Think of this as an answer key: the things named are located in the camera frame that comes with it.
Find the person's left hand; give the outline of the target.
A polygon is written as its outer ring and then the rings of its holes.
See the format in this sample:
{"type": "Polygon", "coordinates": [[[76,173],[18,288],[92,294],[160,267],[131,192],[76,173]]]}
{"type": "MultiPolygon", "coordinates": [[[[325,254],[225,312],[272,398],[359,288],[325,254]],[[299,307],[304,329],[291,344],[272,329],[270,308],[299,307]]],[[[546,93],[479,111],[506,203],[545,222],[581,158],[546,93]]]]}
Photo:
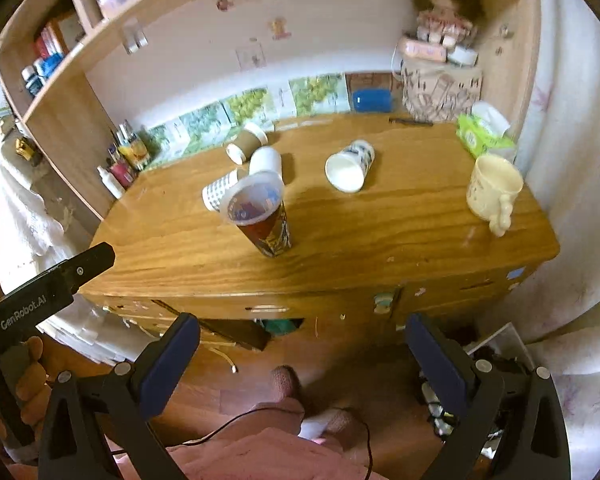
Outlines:
{"type": "Polygon", "coordinates": [[[40,426],[45,418],[52,389],[47,383],[47,373],[41,364],[43,341],[38,336],[26,342],[30,363],[16,383],[16,396],[22,402],[22,421],[32,427],[40,426]]]}

